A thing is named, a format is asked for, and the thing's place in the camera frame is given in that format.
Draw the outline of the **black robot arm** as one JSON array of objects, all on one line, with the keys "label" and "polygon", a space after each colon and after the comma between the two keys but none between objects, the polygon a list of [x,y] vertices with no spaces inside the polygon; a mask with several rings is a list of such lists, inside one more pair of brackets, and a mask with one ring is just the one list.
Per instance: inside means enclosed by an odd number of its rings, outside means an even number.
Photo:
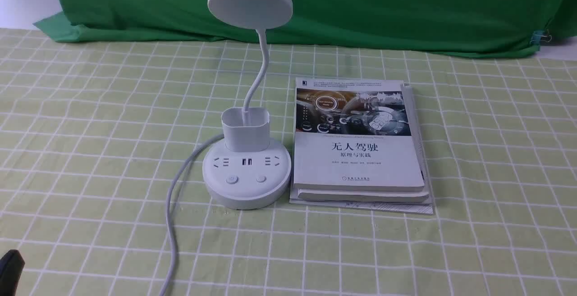
[{"label": "black robot arm", "polygon": [[20,251],[7,251],[0,260],[0,295],[15,296],[18,284],[25,267],[25,260]]}]

